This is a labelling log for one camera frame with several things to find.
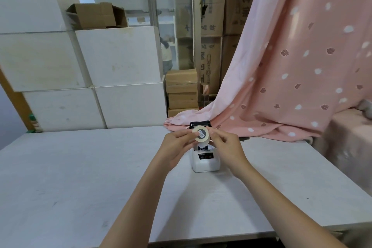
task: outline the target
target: white tabletop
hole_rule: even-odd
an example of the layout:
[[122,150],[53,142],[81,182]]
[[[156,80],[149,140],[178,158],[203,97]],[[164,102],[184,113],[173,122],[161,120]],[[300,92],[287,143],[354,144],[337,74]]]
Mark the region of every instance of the white tabletop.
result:
[[[167,130],[122,128],[25,134],[0,151],[0,247],[97,247]],[[251,163],[322,226],[372,222],[372,198],[305,142],[251,138]],[[229,171],[168,175],[150,242],[214,242],[272,227]]]

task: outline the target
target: pink curtain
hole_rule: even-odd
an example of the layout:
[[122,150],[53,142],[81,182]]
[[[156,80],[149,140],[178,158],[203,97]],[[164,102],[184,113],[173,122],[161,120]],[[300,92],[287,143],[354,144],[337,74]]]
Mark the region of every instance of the pink curtain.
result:
[[169,118],[240,137],[319,136],[372,91],[372,0],[254,0],[216,100]]

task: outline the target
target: open cardboard box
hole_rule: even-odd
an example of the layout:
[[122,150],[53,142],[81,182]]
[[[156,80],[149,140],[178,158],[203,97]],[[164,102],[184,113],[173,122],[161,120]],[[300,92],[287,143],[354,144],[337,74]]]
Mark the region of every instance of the open cardboard box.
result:
[[66,12],[75,30],[128,27],[124,9],[110,2],[74,3]]

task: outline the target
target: person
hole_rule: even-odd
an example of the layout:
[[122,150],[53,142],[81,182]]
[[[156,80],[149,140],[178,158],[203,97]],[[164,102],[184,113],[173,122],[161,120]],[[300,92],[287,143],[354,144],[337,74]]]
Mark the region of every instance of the person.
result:
[[[297,208],[270,184],[247,160],[239,137],[209,128],[221,161],[252,194],[286,248],[345,248],[325,228]],[[164,140],[123,210],[109,229],[100,248],[145,248],[167,174],[185,152],[198,144],[198,132],[180,130]]]

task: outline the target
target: brown leaf print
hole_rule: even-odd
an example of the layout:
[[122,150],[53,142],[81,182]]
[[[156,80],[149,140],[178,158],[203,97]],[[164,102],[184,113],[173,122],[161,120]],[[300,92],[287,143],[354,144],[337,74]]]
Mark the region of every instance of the brown leaf print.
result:
[[328,48],[327,49],[327,53],[329,54],[329,55],[332,55],[333,53],[334,53],[334,48],[332,48],[332,47],[330,47],[330,48]]
[[288,56],[289,55],[289,51],[288,50],[286,50],[286,49],[283,49],[282,51],[281,51],[281,53],[280,53],[280,55],[282,55],[282,56]]

